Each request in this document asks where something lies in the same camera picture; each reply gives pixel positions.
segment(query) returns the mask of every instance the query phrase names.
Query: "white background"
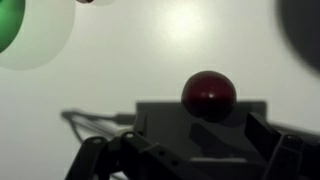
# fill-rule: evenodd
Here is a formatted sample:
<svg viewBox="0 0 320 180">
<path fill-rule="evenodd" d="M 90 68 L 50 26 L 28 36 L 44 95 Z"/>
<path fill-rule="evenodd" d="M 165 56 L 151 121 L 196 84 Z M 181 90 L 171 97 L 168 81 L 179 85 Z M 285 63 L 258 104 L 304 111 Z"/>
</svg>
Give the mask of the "white background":
<svg viewBox="0 0 320 180">
<path fill-rule="evenodd" d="M 80 145 L 62 110 L 179 101 L 202 70 L 228 76 L 239 100 L 265 100 L 271 122 L 319 132 L 320 76 L 290 48 L 274 0 L 50 1 L 26 2 L 0 56 L 0 179 L 64 179 Z"/>
</svg>

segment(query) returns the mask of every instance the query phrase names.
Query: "red ball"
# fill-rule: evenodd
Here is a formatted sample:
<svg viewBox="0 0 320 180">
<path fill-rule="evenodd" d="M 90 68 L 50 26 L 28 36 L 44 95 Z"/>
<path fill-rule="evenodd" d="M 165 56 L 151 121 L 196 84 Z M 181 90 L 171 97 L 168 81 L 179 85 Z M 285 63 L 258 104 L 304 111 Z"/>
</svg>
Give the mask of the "red ball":
<svg viewBox="0 0 320 180">
<path fill-rule="evenodd" d="M 228 116 L 234 108 L 236 91 L 226 76 L 202 71 L 188 79 L 181 101 L 193 116 L 217 121 Z"/>
</svg>

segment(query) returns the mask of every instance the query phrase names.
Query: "green ball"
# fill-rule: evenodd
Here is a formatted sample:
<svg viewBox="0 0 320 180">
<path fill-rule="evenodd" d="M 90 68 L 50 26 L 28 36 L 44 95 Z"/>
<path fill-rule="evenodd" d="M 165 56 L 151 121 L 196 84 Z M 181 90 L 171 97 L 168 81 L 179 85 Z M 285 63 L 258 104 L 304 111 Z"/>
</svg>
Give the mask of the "green ball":
<svg viewBox="0 0 320 180">
<path fill-rule="evenodd" d="M 18 35 L 25 4 L 25 0 L 0 0 L 0 53 L 7 49 Z"/>
</svg>

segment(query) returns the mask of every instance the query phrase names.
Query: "dark ball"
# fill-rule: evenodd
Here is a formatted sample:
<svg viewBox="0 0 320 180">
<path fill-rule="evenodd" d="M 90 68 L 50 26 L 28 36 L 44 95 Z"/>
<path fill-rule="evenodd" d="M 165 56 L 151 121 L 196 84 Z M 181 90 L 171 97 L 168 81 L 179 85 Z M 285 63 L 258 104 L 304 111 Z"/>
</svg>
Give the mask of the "dark ball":
<svg viewBox="0 0 320 180">
<path fill-rule="evenodd" d="M 226 76 L 214 71 L 202 71 L 188 79 L 181 101 L 193 116 L 216 122 L 233 110 L 236 91 Z"/>
</svg>

